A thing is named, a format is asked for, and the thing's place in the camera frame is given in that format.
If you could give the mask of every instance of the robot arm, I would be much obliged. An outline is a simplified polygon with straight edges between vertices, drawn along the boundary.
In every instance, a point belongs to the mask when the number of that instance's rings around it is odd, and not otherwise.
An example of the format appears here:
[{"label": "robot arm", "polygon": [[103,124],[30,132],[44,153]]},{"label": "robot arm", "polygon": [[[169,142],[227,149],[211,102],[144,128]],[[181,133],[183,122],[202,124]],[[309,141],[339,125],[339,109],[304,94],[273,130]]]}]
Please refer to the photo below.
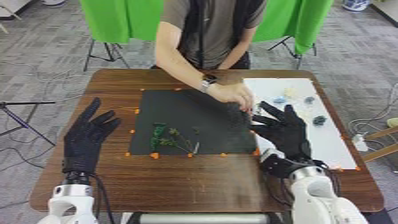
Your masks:
[{"label": "robot arm", "polygon": [[89,178],[96,173],[101,143],[112,134],[121,120],[108,111],[92,120],[101,101],[96,98],[78,116],[64,138],[64,169],[65,178],[53,188],[53,197],[48,201],[48,216],[39,224],[97,224],[92,215],[92,187]]},{"label": "robot arm", "polygon": [[284,112],[261,102],[261,108],[277,120],[256,116],[252,130],[277,149],[261,155],[261,170],[277,178],[289,179],[293,194],[295,224],[364,224],[368,223],[353,203],[336,196],[330,178],[311,159],[311,147],[305,139],[305,123],[288,105]]}]

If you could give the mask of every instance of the black vest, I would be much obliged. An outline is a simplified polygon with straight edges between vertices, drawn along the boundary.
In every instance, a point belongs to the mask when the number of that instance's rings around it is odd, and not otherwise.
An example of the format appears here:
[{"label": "black vest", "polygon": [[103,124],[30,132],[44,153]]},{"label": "black vest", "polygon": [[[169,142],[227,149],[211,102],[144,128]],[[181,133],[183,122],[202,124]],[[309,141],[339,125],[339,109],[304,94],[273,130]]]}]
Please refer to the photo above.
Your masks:
[{"label": "black vest", "polygon": [[[240,42],[248,15],[256,12],[263,2],[264,0],[236,0],[234,16],[232,16],[234,46]],[[199,51],[197,51],[199,68],[202,68],[202,61],[204,61],[202,59],[202,25],[204,25],[202,22],[204,22],[204,0],[190,0],[190,12],[184,19],[184,28],[183,28],[177,49],[181,51],[186,44],[188,36],[199,31]]]}]

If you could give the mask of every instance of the black mat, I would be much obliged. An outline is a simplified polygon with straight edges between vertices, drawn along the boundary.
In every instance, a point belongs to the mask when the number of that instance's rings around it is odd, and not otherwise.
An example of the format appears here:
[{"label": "black mat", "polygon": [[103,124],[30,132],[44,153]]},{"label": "black mat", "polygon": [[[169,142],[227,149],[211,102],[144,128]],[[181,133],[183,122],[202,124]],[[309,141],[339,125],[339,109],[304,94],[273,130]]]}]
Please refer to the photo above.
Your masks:
[{"label": "black mat", "polygon": [[[169,128],[176,128],[184,139],[195,146],[197,154],[252,153],[256,140],[248,131],[248,115],[238,109],[238,104],[222,104],[197,90],[144,92],[140,113],[135,120],[135,134],[129,151],[133,155],[147,155],[154,123],[167,124],[161,137],[169,138]],[[170,146],[156,149],[160,155],[186,154]]]}]

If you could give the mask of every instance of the wooden table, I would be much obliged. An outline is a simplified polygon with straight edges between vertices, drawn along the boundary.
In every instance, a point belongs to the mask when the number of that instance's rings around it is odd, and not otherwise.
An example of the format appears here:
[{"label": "wooden table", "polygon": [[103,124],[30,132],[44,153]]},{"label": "wooden table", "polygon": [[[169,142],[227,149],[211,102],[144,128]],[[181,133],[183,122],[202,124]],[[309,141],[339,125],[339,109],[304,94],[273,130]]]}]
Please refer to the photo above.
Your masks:
[{"label": "wooden table", "polygon": [[[341,193],[362,212],[376,212],[383,208],[380,190],[369,171],[348,140],[337,114],[327,100],[320,83],[309,72],[231,70],[211,71],[224,83],[250,78],[309,78],[339,128],[350,153],[360,171],[337,172]],[[161,70],[99,70],[92,76],[69,125],[90,103],[101,98],[101,111],[115,110],[122,124],[106,140],[97,163],[97,174],[103,178],[110,205],[115,212],[277,212],[284,208],[273,201],[264,188],[257,158],[252,155],[126,156],[129,149],[129,130],[135,127],[135,109],[138,108],[142,89],[188,88]],[[58,138],[57,148],[35,185],[30,205],[46,210],[53,187],[62,180],[64,143]]]}]

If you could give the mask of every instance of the human hand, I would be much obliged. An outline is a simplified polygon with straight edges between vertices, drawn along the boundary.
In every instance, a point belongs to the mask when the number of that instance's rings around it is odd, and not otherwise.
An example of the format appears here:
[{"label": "human hand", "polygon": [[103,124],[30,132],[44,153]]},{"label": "human hand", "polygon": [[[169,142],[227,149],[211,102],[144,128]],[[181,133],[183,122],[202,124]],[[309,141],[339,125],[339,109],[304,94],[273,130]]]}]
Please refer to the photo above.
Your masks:
[{"label": "human hand", "polygon": [[268,114],[277,118],[252,116],[252,120],[263,125],[250,125],[252,131],[270,140],[277,150],[284,152],[286,158],[302,161],[311,159],[311,148],[305,134],[305,122],[296,116],[291,105],[286,105],[280,111],[264,101],[259,107]]},{"label": "human hand", "polygon": [[211,84],[208,88],[208,95],[222,103],[238,103],[240,110],[250,112],[252,110],[252,92],[243,83],[232,85]]},{"label": "human hand", "polygon": [[99,105],[101,100],[96,98],[64,137],[64,173],[80,171],[94,174],[96,172],[101,144],[121,124],[119,118],[110,120],[115,115],[112,110],[90,120]]}]

